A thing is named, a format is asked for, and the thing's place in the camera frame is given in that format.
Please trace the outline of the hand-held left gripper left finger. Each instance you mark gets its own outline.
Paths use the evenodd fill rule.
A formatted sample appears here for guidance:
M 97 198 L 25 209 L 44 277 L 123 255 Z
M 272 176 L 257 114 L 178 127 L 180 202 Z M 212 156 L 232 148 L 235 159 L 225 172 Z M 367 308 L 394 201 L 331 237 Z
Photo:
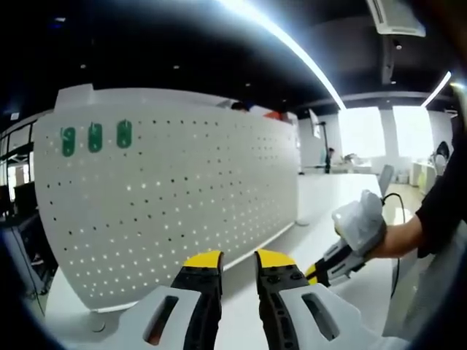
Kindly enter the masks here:
M 110 349 L 213 349 L 222 316 L 223 253 L 186 260 L 169 287 L 125 311 Z

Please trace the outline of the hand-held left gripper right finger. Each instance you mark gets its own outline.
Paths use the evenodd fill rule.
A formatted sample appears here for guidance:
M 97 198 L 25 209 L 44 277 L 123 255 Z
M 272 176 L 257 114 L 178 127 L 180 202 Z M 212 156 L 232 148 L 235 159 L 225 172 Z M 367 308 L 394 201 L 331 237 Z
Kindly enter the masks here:
M 286 254 L 255 252 L 259 314 L 270 349 L 364 349 L 356 307 L 311 285 Z

